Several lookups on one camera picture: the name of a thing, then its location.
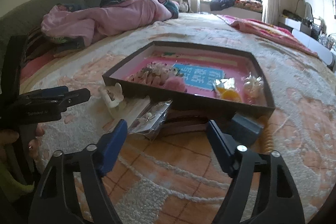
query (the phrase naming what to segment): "finger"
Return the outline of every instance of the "finger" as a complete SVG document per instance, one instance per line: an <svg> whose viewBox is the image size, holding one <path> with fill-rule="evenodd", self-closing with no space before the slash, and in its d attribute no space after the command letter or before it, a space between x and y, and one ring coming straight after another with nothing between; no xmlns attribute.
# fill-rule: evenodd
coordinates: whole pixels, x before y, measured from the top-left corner
<svg viewBox="0 0 336 224"><path fill-rule="evenodd" d="M29 151L37 150L37 148L41 145L40 141L37 138L34 138L28 143Z"/></svg>
<svg viewBox="0 0 336 224"><path fill-rule="evenodd" d="M38 157L38 147L41 145L40 141L35 138L34 140L31 140L28 144L29 153L28 155L32 157L33 159L36 159Z"/></svg>
<svg viewBox="0 0 336 224"><path fill-rule="evenodd" d="M42 126L40 124L37 125L37 128L36 128L36 133L35 133L35 136L36 137L41 137L44 135L44 129L42 128Z"/></svg>
<svg viewBox="0 0 336 224"><path fill-rule="evenodd" d="M39 156L39 153L37 150L34 150L34 151L29 151L28 155L33 158L34 160L37 160L38 156Z"/></svg>
<svg viewBox="0 0 336 224"><path fill-rule="evenodd" d="M0 145L6 145L16 142L16 140L19 138L19 133L5 129L0 131Z"/></svg>

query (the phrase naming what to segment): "orange object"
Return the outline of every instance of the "orange object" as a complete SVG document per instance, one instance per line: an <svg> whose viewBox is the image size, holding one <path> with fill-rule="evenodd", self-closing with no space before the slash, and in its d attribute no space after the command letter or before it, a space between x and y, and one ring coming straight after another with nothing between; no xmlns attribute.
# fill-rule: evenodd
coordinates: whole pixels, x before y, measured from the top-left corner
<svg viewBox="0 0 336 224"><path fill-rule="evenodd" d="M222 87L219 87L219 86L217 86L216 89L218 90L218 92L220 94L223 94L225 91L227 91L225 88L222 88Z"/></svg>
<svg viewBox="0 0 336 224"><path fill-rule="evenodd" d="M234 91L234 90L227 90L225 92L222 93L221 98L224 100L229 100L229 101L234 101L234 102L238 102L241 103L242 99L240 98L240 95L238 94L238 92Z"/></svg>
<svg viewBox="0 0 336 224"><path fill-rule="evenodd" d="M260 136L262 152L264 154L270 154L274 150L273 132L268 129L267 117L261 116L258 121L264 125L264 130Z"/></svg>

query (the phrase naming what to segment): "hand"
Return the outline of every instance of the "hand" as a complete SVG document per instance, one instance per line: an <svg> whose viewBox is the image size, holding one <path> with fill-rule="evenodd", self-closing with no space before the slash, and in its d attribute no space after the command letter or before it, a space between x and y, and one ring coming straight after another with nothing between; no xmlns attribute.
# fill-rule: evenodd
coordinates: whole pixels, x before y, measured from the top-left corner
<svg viewBox="0 0 336 224"><path fill-rule="evenodd" d="M41 137L44 135L44 130L42 127L38 124L36 128L36 137ZM16 140L19 138L19 134L13 130L5 129L0 131L0 161L2 163L6 163L7 156L6 151L4 149L4 146L6 144L12 144L16 142ZM34 140L31 140L28 144L29 148L29 156L33 159L36 159L38 157L38 151L37 148L41 145L40 141L37 138L34 138Z"/></svg>

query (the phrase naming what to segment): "blue gripper pad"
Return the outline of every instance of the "blue gripper pad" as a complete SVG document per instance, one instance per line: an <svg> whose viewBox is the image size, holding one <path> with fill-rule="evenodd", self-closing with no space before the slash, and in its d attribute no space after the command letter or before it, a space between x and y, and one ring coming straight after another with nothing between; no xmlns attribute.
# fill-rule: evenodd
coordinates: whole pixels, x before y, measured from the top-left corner
<svg viewBox="0 0 336 224"><path fill-rule="evenodd" d="M111 133L104 134L97 143L94 166L100 177L110 172L127 137L127 123L120 120Z"/></svg>

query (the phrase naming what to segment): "plastic bag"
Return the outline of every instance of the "plastic bag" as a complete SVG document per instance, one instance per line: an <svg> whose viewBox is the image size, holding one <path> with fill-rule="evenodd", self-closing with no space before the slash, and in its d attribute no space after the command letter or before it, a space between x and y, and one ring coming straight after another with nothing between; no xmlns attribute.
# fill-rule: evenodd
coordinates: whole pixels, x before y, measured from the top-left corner
<svg viewBox="0 0 336 224"><path fill-rule="evenodd" d="M239 90L236 88L236 80L234 78L220 80L216 79L213 82L213 87L215 89L217 98L238 103L242 102L242 99L238 93Z"/></svg>
<svg viewBox="0 0 336 224"><path fill-rule="evenodd" d="M165 122L171 101L151 103L132 123L128 129L129 134L142 134L154 140Z"/></svg>
<svg viewBox="0 0 336 224"><path fill-rule="evenodd" d="M248 77L242 77L241 80L244 82L244 93L249 98L256 99L262 94L264 90L264 81L260 76L256 78L250 72Z"/></svg>

